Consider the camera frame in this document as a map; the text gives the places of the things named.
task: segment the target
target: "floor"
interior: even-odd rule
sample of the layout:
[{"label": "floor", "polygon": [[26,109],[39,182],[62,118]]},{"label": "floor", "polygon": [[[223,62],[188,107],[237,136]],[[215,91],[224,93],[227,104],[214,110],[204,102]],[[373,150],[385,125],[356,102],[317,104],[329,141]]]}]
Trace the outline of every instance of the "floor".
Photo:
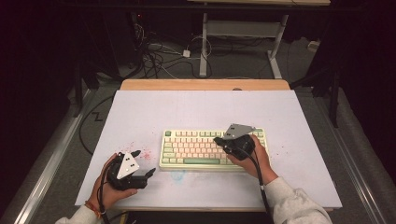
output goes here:
[{"label": "floor", "polygon": [[[209,78],[273,78],[265,52],[273,45],[272,39],[218,39],[211,38],[212,52]],[[302,38],[293,43],[282,42],[276,56],[282,77],[289,83],[304,77],[315,53],[307,50],[309,41]],[[197,47],[191,45],[191,59],[177,60],[183,49],[173,42],[153,43],[156,69],[148,59],[146,68],[132,78],[194,78],[198,74]],[[134,68],[128,64],[120,67],[122,75]],[[76,108],[71,106],[64,121],[44,148],[31,173],[21,186],[18,196],[8,207],[0,223],[54,223],[60,217],[70,217],[76,207],[74,202],[85,171],[111,107],[105,99],[120,87],[104,74],[98,74],[100,88],[86,90],[84,108],[74,118]],[[334,129],[327,117],[327,97],[314,98],[309,88],[296,90],[307,122],[328,166],[343,208],[330,212],[334,223],[390,223],[396,218],[396,189],[375,157],[359,122],[348,107],[347,98],[340,90],[338,124]],[[99,119],[86,119],[92,109]],[[224,214],[211,214],[209,220],[196,219],[197,214],[135,213],[136,223],[183,223],[177,218],[186,216],[201,222],[219,222]],[[233,223],[258,222],[259,214],[233,217]]]}]

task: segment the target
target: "sleeve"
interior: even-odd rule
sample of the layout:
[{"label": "sleeve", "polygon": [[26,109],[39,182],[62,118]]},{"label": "sleeve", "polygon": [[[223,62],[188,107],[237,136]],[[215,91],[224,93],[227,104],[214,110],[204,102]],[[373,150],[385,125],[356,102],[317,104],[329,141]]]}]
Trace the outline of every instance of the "sleeve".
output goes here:
[{"label": "sleeve", "polygon": [[63,217],[55,224],[100,224],[100,219],[91,209],[82,205],[70,219]]},{"label": "sleeve", "polygon": [[275,223],[332,223],[327,212],[302,189],[293,189],[282,177],[265,186]]}]

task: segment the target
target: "black controller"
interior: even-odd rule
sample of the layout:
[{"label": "black controller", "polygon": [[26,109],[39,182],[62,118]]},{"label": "black controller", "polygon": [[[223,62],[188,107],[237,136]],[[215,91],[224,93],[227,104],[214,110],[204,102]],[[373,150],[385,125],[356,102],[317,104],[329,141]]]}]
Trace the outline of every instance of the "black controller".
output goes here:
[{"label": "black controller", "polygon": [[[140,154],[140,151],[135,151],[131,154],[133,157],[136,157]],[[111,187],[118,190],[145,188],[148,184],[148,179],[153,176],[155,168],[148,171],[145,175],[133,175],[134,173],[131,173],[123,178],[118,179],[121,165],[124,162],[124,156],[125,154],[119,153],[117,157],[111,162],[107,171],[107,182],[111,185]]]},{"label": "black controller", "polygon": [[223,148],[225,153],[235,156],[240,161],[251,155],[255,147],[253,139],[248,134],[228,140],[215,137],[214,141]]}]

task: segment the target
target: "dark background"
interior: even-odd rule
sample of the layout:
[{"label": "dark background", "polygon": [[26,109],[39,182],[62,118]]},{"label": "dark background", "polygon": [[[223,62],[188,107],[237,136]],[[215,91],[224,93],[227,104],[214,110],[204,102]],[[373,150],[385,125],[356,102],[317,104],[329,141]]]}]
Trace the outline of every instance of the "dark background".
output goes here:
[{"label": "dark background", "polygon": [[[92,13],[88,19],[88,26],[94,30],[92,36],[80,14],[56,7],[52,1],[8,2],[2,2],[0,6],[0,162],[3,180],[0,216],[68,110],[67,94],[74,85],[77,63],[85,63],[85,59],[90,58],[101,69],[117,75],[117,63],[120,62],[117,46],[110,49],[108,39],[102,37],[106,32],[101,14]],[[343,7],[356,6],[360,2],[344,0],[332,1],[332,4]],[[329,26],[328,17],[290,16],[284,38],[292,41],[304,36],[323,40],[308,75],[337,62],[341,87],[351,108],[395,182],[392,165],[396,159],[395,142],[392,139],[396,135],[393,116],[396,114],[393,92],[396,83],[393,23],[396,18],[392,9],[396,7],[390,0],[368,3],[369,10],[358,17],[336,17]],[[199,33],[201,29],[200,14],[164,12],[146,16],[144,22],[148,27],[179,41],[188,41],[191,34]],[[166,26],[163,16],[173,23],[166,23]],[[185,29],[175,29],[179,25]],[[100,43],[100,48],[92,41]],[[135,55],[129,56],[133,61]],[[94,79],[95,69],[83,67],[82,71],[87,80]],[[95,81],[88,83],[94,86]]]}]

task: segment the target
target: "keyboard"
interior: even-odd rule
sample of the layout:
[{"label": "keyboard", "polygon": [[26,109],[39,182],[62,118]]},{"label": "keyboard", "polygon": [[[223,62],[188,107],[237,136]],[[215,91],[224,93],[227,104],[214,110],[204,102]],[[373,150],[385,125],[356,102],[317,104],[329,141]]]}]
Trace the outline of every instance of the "keyboard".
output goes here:
[{"label": "keyboard", "polygon": [[[166,130],[163,132],[160,167],[163,170],[243,171],[227,159],[227,154],[213,139],[223,137],[216,130]],[[264,129],[255,134],[268,153]]]}]

